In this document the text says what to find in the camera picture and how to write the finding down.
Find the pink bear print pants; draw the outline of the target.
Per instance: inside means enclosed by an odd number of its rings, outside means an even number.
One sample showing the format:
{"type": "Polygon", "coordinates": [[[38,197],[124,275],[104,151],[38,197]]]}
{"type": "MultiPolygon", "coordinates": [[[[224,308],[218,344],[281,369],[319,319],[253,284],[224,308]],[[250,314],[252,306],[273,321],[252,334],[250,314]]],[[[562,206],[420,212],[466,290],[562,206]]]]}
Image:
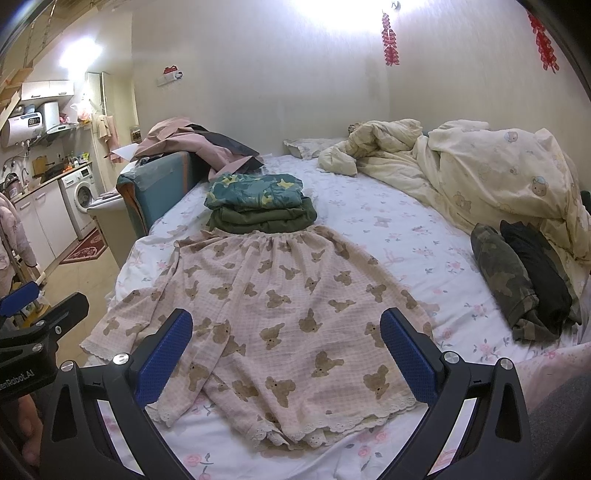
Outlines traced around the pink bear print pants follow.
{"type": "Polygon", "coordinates": [[[178,308],[192,333],[149,405],[156,421],[174,424],[204,394],[252,443],[318,448],[416,405],[380,319],[397,308],[428,332],[428,315],[327,227],[178,240],[155,281],[113,303],[83,349],[104,360],[130,352],[178,308]]]}

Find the red floor mat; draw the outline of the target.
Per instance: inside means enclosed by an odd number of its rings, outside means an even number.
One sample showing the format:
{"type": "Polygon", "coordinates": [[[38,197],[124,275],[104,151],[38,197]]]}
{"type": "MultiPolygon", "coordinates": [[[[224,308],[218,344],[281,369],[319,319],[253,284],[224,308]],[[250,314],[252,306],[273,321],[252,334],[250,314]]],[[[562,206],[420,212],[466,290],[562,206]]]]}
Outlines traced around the red floor mat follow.
{"type": "Polygon", "coordinates": [[[94,228],[63,260],[61,265],[74,264],[98,259],[107,249],[98,228],[94,228]]]}

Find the white kitchen cabinet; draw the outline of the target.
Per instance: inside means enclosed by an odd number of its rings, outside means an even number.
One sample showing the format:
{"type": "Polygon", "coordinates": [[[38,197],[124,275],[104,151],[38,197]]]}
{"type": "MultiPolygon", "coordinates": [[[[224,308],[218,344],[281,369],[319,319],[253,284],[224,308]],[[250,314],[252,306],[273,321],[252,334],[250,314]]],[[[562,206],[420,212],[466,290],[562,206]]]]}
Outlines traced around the white kitchen cabinet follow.
{"type": "Polygon", "coordinates": [[[52,181],[23,197],[15,208],[38,269],[44,271],[77,239],[59,182],[52,181]]]}

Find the white side table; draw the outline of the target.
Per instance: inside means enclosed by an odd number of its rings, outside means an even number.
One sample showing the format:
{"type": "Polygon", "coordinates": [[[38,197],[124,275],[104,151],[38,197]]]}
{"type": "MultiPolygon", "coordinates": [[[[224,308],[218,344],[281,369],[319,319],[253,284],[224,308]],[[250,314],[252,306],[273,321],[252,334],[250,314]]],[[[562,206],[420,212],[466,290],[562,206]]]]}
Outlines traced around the white side table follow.
{"type": "Polygon", "coordinates": [[[116,191],[94,199],[87,208],[119,268],[125,264],[137,240],[124,200],[116,191]]]}

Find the black garment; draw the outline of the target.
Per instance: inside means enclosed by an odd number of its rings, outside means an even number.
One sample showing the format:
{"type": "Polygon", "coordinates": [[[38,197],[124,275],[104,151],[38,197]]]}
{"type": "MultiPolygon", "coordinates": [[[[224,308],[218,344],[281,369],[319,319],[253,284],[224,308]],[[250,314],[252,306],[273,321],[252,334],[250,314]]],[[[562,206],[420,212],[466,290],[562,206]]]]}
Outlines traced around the black garment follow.
{"type": "Polygon", "coordinates": [[[502,221],[500,232],[529,275],[539,299],[537,312],[542,323],[551,330],[557,330],[567,321],[581,325],[579,298],[546,237],[523,222],[502,221]]]}

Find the camouflage garment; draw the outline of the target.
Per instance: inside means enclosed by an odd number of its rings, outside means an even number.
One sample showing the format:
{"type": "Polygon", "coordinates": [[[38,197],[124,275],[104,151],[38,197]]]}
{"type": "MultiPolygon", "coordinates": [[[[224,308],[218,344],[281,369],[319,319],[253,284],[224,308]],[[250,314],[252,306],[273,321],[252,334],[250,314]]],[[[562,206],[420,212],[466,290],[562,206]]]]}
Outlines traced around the camouflage garment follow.
{"type": "Polygon", "coordinates": [[[477,224],[471,233],[475,261],[516,341],[553,342],[538,315],[540,300],[517,253],[493,227],[477,224]]]}

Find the white washing machine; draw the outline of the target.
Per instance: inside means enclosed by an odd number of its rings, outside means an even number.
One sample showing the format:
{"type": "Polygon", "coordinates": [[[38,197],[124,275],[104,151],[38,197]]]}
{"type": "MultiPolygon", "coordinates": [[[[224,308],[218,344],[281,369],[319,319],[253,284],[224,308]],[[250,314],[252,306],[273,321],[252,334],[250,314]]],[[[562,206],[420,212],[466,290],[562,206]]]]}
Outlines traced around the white washing machine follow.
{"type": "Polygon", "coordinates": [[[91,167],[73,169],[58,183],[77,238],[83,240],[94,229],[94,221],[87,210],[98,196],[91,167]]]}

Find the white water heater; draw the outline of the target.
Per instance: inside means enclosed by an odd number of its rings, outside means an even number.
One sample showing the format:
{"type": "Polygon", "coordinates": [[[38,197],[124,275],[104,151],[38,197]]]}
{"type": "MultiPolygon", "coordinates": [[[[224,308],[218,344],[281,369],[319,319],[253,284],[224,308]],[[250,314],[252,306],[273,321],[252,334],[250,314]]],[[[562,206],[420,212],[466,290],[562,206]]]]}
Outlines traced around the white water heater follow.
{"type": "Polygon", "coordinates": [[[9,118],[1,131],[1,146],[10,148],[34,140],[43,132],[43,117],[39,112],[9,118]]]}

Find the teal yellow folded garment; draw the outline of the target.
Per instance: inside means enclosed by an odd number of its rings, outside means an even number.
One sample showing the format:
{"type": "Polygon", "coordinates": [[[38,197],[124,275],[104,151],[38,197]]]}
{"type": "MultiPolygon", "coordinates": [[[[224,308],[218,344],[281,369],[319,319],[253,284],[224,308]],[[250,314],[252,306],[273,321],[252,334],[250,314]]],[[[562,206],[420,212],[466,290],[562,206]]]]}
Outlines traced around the teal yellow folded garment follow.
{"type": "Polygon", "coordinates": [[[223,174],[211,183],[204,205],[211,209],[294,208],[303,203],[303,182],[290,174],[223,174]]]}

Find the cream bear print duvet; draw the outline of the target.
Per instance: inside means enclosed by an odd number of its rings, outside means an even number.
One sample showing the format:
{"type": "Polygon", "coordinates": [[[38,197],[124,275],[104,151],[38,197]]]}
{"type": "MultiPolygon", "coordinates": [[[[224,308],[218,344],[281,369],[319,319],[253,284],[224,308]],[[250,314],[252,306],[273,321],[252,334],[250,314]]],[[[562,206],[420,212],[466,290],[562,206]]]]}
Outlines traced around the cream bear print duvet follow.
{"type": "Polygon", "coordinates": [[[465,232],[478,223],[531,223],[568,268],[590,263],[590,215],[577,170],[546,129],[456,120],[425,132],[415,119],[373,120],[322,151],[318,164],[391,185],[465,232]]]}

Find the pink jacket pile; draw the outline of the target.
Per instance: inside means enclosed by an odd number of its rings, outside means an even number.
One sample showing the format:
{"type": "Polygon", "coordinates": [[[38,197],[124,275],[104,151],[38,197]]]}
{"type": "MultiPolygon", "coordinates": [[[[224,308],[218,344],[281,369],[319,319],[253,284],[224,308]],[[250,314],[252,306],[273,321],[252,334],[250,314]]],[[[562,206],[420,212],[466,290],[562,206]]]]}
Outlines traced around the pink jacket pile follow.
{"type": "Polygon", "coordinates": [[[133,159],[188,152],[209,167],[208,179],[223,174],[249,173],[263,167],[259,152],[224,134],[207,130],[185,117],[155,124],[138,145],[133,159]]]}

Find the dark green folded garment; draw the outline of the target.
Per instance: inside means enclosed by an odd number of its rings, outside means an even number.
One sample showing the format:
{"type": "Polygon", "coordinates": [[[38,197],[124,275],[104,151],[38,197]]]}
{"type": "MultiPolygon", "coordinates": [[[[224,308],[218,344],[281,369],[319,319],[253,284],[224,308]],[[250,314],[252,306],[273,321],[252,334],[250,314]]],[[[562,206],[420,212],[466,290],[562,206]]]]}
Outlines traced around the dark green folded garment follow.
{"type": "Polygon", "coordinates": [[[304,197],[301,206],[270,210],[238,211],[221,207],[211,212],[207,227],[231,234],[249,234],[255,231],[276,234],[293,233],[307,229],[318,219],[311,199],[304,197]]]}

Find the white floral pillow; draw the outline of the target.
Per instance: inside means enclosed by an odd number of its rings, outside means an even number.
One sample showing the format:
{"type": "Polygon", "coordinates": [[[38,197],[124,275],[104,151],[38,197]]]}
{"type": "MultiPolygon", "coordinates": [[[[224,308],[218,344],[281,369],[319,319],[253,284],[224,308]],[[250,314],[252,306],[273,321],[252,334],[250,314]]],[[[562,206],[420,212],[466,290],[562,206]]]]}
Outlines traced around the white floral pillow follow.
{"type": "Polygon", "coordinates": [[[344,141],[343,138],[302,138],[297,140],[284,140],[283,145],[290,155],[303,160],[318,158],[322,151],[344,141]]]}

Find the white wall box red decoration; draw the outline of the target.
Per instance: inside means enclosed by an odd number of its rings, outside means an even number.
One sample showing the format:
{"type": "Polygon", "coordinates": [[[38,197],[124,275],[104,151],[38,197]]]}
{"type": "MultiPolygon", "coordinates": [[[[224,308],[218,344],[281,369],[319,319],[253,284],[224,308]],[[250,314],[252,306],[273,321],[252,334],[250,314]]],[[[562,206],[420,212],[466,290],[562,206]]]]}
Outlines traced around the white wall box red decoration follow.
{"type": "Polygon", "coordinates": [[[162,75],[156,79],[156,85],[162,87],[181,78],[183,78],[183,72],[176,65],[167,66],[164,68],[162,75]]]}

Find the red firecracker wall ornament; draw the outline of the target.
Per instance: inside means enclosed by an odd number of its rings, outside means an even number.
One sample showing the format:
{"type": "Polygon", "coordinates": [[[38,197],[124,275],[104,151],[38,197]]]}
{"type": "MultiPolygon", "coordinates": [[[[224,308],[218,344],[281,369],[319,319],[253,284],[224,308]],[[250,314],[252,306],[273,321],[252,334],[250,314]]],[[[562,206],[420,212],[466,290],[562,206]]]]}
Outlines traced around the red firecracker wall ornament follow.
{"type": "Polygon", "coordinates": [[[397,36],[392,28],[390,16],[384,13],[382,16],[382,42],[385,63],[387,66],[398,66],[400,64],[400,56],[398,52],[397,36]]]}

